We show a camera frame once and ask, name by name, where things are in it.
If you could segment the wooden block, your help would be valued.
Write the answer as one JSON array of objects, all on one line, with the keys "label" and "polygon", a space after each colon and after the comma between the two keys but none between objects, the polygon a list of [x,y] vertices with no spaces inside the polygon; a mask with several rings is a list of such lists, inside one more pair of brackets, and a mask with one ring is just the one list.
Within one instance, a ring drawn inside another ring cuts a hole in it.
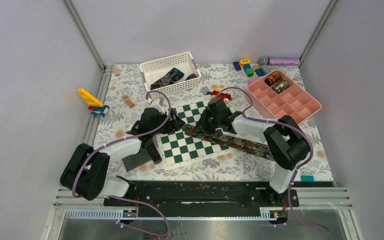
[{"label": "wooden block", "polygon": [[130,99],[130,97],[128,95],[124,95],[123,100],[129,108],[135,107],[135,104],[132,102],[132,100]]},{"label": "wooden block", "polygon": [[112,66],[112,70],[113,70],[113,73],[116,77],[119,77],[121,74],[120,74],[120,71],[118,69],[118,67],[116,65],[113,65]]}]

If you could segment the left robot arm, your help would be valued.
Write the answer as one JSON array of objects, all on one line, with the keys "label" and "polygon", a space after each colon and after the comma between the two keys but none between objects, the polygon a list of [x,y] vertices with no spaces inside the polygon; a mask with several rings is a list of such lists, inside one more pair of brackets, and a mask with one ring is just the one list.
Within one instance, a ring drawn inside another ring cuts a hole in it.
[{"label": "left robot arm", "polygon": [[157,160],[160,155],[153,137],[179,131],[184,125],[185,122],[172,108],[164,112],[160,106],[147,107],[123,138],[97,149],[86,143],[79,144],[59,182],[76,198],[91,201],[99,196],[115,196],[122,205],[128,206],[135,200],[134,190],[122,177],[108,176],[108,168],[116,161],[139,153],[149,153]]}]

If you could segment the green white chessboard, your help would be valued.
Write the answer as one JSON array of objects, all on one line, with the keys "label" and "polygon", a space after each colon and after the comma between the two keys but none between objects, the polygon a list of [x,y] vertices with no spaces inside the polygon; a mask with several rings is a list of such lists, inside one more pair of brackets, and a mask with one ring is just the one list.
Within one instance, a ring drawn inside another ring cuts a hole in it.
[{"label": "green white chessboard", "polygon": [[185,122],[185,125],[180,130],[156,136],[164,170],[172,170],[229,152],[227,146],[184,133],[187,127],[196,125],[209,101],[209,97],[201,97],[195,102],[180,103],[172,107],[172,111]]}]

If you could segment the brown rolled tie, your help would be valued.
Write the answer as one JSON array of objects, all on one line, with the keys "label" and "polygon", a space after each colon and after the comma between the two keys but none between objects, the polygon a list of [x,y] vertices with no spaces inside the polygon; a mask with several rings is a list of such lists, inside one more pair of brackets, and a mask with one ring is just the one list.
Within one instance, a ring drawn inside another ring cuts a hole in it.
[{"label": "brown rolled tie", "polygon": [[283,91],[285,91],[286,89],[288,89],[290,87],[290,83],[286,80],[280,80],[279,82],[275,83],[271,89],[276,93],[276,94],[280,94],[282,93]]}]

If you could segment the pink cylinder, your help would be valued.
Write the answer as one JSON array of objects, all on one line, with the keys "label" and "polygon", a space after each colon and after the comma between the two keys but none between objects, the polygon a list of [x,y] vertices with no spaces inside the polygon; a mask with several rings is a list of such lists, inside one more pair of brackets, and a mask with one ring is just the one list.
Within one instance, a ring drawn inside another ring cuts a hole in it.
[{"label": "pink cylinder", "polygon": [[260,79],[259,76],[251,77],[251,78],[248,79],[247,84],[250,85],[250,84],[256,82],[259,79]]}]

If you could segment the red toy car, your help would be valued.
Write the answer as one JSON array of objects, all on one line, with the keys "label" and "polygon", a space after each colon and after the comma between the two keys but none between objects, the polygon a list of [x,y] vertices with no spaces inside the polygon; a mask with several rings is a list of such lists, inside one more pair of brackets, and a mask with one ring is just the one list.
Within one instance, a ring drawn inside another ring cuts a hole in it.
[{"label": "red toy car", "polygon": [[223,92],[220,93],[219,88],[216,88],[213,91],[207,91],[206,95],[210,95],[212,99],[214,99],[216,96],[218,96],[219,98],[223,99],[223,101],[225,103],[229,103],[233,100],[233,98],[229,92],[228,93],[223,93]]}]

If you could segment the pink compartment tray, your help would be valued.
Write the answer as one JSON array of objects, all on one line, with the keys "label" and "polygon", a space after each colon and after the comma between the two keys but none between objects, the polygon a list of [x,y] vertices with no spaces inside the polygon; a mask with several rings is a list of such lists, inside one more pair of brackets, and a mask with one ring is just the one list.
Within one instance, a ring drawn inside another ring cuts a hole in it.
[{"label": "pink compartment tray", "polygon": [[[290,87],[280,94],[276,94],[272,86],[265,83],[265,79],[274,71],[279,71],[282,75],[281,80],[286,80],[290,84]],[[261,76],[259,80],[248,85],[246,90],[249,94],[246,99],[267,119],[279,119],[288,115],[300,125],[322,109],[318,100],[279,69]]]}]

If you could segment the grey lego baseplate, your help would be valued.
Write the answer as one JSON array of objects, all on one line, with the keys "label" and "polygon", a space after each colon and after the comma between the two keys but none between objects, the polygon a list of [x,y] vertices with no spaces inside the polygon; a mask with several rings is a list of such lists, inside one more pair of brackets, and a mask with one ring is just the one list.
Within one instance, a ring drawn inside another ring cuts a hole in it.
[{"label": "grey lego baseplate", "polygon": [[152,157],[149,152],[144,149],[136,154],[122,158],[122,163],[127,172],[132,171],[150,161],[152,161]]}]

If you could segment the brown floral tie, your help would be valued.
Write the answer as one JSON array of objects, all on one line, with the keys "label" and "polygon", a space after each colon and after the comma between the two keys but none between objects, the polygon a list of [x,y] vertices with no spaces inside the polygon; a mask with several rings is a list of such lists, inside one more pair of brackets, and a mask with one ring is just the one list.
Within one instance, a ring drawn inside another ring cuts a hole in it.
[{"label": "brown floral tie", "polygon": [[225,135],[221,132],[210,134],[203,131],[194,131],[194,126],[190,124],[186,124],[185,126],[186,128],[183,132],[189,137],[197,138],[199,140],[207,141],[220,146],[234,148],[257,157],[265,158],[269,161],[275,161],[267,144]]}]

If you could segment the green block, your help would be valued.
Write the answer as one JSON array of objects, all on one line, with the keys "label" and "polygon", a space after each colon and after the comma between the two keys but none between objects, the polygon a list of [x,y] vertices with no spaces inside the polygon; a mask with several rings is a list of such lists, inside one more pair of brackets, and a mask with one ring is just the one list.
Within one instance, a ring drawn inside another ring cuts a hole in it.
[{"label": "green block", "polygon": [[254,70],[252,68],[246,68],[245,69],[245,74],[248,78],[251,78],[254,76]]}]

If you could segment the black microphone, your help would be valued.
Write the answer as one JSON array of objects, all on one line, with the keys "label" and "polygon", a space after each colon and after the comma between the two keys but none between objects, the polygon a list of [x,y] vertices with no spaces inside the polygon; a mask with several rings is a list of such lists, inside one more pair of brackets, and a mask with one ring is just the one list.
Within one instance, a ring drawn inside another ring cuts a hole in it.
[{"label": "black microphone", "polygon": [[162,157],[160,153],[158,152],[158,149],[156,148],[155,144],[152,143],[146,148],[147,153],[149,154],[150,158],[152,159],[154,164],[160,164],[162,162]]}]

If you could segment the red rolled tie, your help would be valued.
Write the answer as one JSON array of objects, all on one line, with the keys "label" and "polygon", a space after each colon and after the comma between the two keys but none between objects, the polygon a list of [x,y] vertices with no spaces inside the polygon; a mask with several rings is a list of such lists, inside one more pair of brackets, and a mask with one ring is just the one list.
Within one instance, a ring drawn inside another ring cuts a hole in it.
[{"label": "red rolled tie", "polygon": [[264,80],[264,82],[269,86],[273,86],[279,81],[282,80],[282,74],[280,71],[274,71],[271,74],[268,75],[268,77]]}]

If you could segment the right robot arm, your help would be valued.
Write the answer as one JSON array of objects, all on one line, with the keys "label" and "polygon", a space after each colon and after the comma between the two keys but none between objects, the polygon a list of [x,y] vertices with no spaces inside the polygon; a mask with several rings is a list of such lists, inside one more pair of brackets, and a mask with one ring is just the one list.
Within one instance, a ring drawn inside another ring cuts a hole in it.
[{"label": "right robot arm", "polygon": [[232,112],[218,98],[212,99],[195,126],[184,132],[276,162],[266,193],[273,206],[287,199],[286,191],[295,179],[299,163],[313,154],[310,140],[291,116],[284,115],[278,120],[246,117],[241,111]]}]

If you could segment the yellow blue toy crane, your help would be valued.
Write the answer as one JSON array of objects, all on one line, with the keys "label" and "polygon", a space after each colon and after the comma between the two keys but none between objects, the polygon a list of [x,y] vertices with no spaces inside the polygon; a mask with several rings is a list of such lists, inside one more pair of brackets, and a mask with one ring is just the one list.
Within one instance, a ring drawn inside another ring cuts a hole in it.
[{"label": "yellow blue toy crane", "polygon": [[100,100],[90,94],[83,88],[79,88],[77,90],[79,96],[83,99],[83,101],[88,105],[88,110],[93,117],[101,116],[104,118],[110,110],[108,105],[104,105]]}]

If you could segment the purple block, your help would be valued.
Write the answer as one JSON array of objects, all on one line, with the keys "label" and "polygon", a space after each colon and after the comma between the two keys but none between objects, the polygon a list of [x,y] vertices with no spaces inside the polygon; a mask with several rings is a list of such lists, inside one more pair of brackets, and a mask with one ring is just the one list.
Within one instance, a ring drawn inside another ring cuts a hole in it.
[{"label": "purple block", "polygon": [[234,61],[232,63],[232,65],[233,65],[235,71],[240,71],[242,69],[242,67],[241,67],[241,65],[240,65],[240,63],[238,61]]}]

